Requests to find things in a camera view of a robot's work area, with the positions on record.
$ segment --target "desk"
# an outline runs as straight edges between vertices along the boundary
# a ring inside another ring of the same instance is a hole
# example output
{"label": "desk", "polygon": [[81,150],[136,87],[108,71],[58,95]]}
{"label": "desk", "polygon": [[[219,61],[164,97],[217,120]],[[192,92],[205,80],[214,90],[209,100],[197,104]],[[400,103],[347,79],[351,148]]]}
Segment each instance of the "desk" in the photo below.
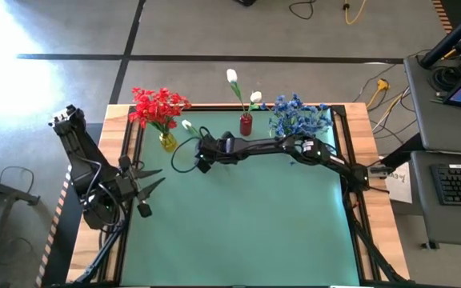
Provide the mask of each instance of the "desk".
{"label": "desk", "polygon": [[[345,107],[357,162],[362,164],[374,162],[378,159],[378,154],[365,105],[363,103],[354,103],[345,104]],[[99,148],[111,165],[118,164],[128,111],[128,105],[108,106],[106,111]],[[341,138],[343,132],[339,129],[338,132],[339,138]],[[134,151],[136,134],[135,132],[132,133],[130,138],[128,152],[131,157],[132,151]],[[370,184],[378,188],[385,188],[384,181],[378,179],[372,179]],[[388,195],[369,190],[365,193],[365,204],[375,244],[396,271],[403,277],[409,278]],[[75,280],[94,259],[94,256],[98,252],[98,234],[98,230],[91,230],[84,220],[81,221],[67,281]],[[367,278],[369,278],[371,276],[371,268],[368,266],[367,253],[363,247],[361,248],[361,254],[364,270],[366,271]],[[106,273],[106,278],[108,279],[112,279],[114,276],[114,263],[115,256],[113,253],[110,256]]]}

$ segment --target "black keyboard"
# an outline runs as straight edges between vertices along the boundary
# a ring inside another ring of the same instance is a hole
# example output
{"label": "black keyboard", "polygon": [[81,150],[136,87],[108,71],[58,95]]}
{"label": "black keyboard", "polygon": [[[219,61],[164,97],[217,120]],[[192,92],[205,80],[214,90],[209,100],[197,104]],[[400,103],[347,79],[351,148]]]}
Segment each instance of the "black keyboard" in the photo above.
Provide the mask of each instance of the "black keyboard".
{"label": "black keyboard", "polygon": [[431,166],[431,174],[442,205],[461,206],[461,168],[438,164]]}

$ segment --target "white tulip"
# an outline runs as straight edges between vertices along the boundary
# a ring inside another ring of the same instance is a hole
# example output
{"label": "white tulip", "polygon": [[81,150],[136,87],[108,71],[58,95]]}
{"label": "white tulip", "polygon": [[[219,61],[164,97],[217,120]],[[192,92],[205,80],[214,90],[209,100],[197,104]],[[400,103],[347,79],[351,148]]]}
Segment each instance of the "white tulip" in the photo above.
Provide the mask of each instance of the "white tulip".
{"label": "white tulip", "polygon": [[238,81],[238,75],[234,69],[227,69],[227,81],[229,83],[236,83]]}
{"label": "white tulip", "polygon": [[186,130],[189,130],[191,127],[191,122],[189,122],[188,120],[182,120],[181,124],[182,124],[182,127],[184,127],[184,129]]}
{"label": "white tulip", "polygon": [[252,93],[252,95],[250,95],[250,101],[252,101],[253,103],[259,103],[262,99],[263,94],[261,93],[261,91],[255,91],[254,93]]}

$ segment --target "green mat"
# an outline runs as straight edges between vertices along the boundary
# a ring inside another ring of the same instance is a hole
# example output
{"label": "green mat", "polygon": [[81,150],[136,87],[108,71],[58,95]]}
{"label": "green mat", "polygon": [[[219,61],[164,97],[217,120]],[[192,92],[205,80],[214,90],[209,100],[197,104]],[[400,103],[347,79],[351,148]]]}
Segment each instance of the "green mat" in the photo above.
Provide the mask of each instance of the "green mat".
{"label": "green mat", "polygon": [[[215,138],[239,134],[238,111],[185,112]],[[248,139],[269,138],[270,113],[253,113]],[[179,123],[178,142],[190,135]],[[215,163],[179,174],[171,154],[148,126],[142,160],[146,170],[163,169],[166,180],[150,198],[153,215],[134,208],[122,268],[123,286],[357,286],[359,278],[339,176],[323,166],[290,165],[285,154],[250,157],[238,165]],[[335,146],[332,130],[319,138]],[[194,165],[196,141],[175,156]],[[156,178],[142,180],[145,186]]]}

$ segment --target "gray floor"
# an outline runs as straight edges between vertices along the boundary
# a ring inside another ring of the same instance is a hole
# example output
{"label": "gray floor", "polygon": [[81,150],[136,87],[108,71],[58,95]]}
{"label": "gray floor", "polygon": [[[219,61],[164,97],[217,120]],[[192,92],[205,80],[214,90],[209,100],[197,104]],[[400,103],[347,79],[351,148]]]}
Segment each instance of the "gray floor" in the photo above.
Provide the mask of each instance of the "gray floor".
{"label": "gray floor", "polygon": [[[133,54],[402,58],[431,48],[444,36],[430,0],[370,0],[353,26],[344,23],[339,1],[317,1],[310,21],[289,12],[292,2],[258,0],[245,9],[231,0],[147,0]],[[351,3],[356,12],[359,1]],[[14,60],[12,55],[121,54],[137,5],[138,0],[0,1],[0,171],[8,165],[32,169],[36,179],[31,193],[42,196],[39,208],[21,203],[14,208],[7,238],[27,238],[35,252],[27,253],[23,246],[20,262],[0,266],[0,282],[29,287],[38,270],[67,165],[58,138],[46,125],[50,115],[73,103],[85,110],[88,122],[101,122],[120,64]],[[307,12],[306,7],[299,9]],[[266,100],[296,92],[306,102],[349,102],[368,78],[387,66],[132,61],[118,102],[131,102],[133,86],[168,86],[192,102],[235,102],[226,83],[227,68],[239,72],[244,91],[261,90]],[[391,84],[388,98],[407,85],[402,66],[382,77]],[[374,91],[372,82],[360,101]],[[373,111],[371,119],[378,120],[386,108]],[[388,128],[397,131],[414,118],[398,106]],[[399,137],[405,141],[416,132],[413,125]],[[377,141],[380,154],[398,145],[393,137]],[[8,183],[25,189],[24,180],[15,177]],[[461,247],[421,251],[422,219],[399,216],[397,222],[412,278],[461,286]]]}

